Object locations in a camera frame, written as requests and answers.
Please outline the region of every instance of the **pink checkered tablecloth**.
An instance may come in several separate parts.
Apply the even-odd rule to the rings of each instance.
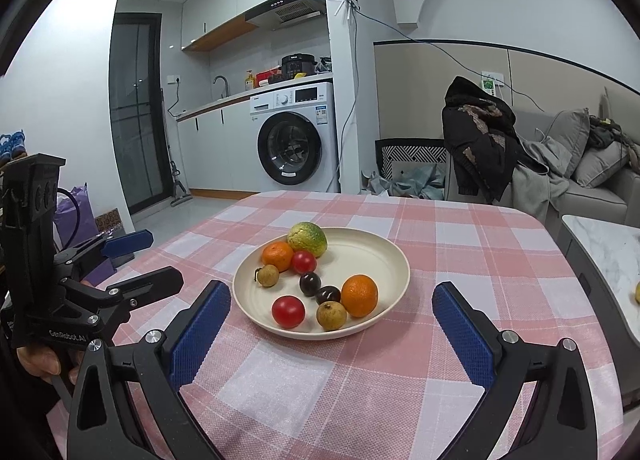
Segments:
[[[227,460],[436,459],[482,395],[431,311],[433,288],[447,280],[498,329],[547,345],[574,339],[593,394],[598,457],[609,460],[620,448],[620,391],[596,316],[543,226],[512,209],[324,193],[252,196],[146,251],[110,279],[168,265],[184,276],[180,294],[133,312],[116,343],[164,329],[210,280],[231,285],[253,249],[307,220],[387,237],[406,254],[411,283],[376,325],[331,341],[277,337],[233,304],[195,381],[181,389]],[[142,392],[133,390],[156,452],[170,458]],[[532,390],[524,387],[491,458],[508,451]],[[63,452],[66,417],[60,405],[49,414]]]

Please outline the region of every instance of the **shoe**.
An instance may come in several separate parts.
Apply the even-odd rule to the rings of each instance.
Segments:
[[[17,131],[11,135],[11,158],[21,158],[27,155],[24,148],[24,131]]]
[[[0,167],[11,162],[11,135],[0,135]]]

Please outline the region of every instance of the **dish soap bottle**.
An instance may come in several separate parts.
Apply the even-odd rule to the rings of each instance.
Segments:
[[[256,86],[255,86],[254,72],[249,70],[247,72],[246,79],[244,80],[244,90],[245,91],[250,91],[250,90],[255,90],[255,88],[256,88]]]

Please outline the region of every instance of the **tangerine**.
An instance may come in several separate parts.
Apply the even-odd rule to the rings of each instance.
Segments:
[[[278,272],[289,270],[293,249],[286,241],[274,241],[262,249],[262,262],[265,265],[274,265]]]
[[[378,305],[378,287],[368,275],[352,275],[342,285],[340,303],[351,317],[369,315]]]

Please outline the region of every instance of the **purple bag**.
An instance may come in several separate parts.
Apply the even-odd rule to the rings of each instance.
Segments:
[[[94,212],[91,209],[89,203],[89,194],[87,192],[86,184],[84,187],[74,187],[71,191],[71,195],[76,199],[80,207],[80,226],[78,227],[78,233],[68,245],[73,247],[91,239],[98,235],[98,226],[95,224]],[[62,245],[66,245],[69,238],[74,233],[76,227],[76,208],[73,202],[66,196],[59,197],[58,208],[53,216],[53,222],[56,224],[58,234],[60,235],[60,241]],[[90,274],[87,275],[85,280],[91,283],[93,286],[98,286],[102,281],[111,277],[116,271],[111,264],[111,260],[107,259],[103,263],[100,263]]]

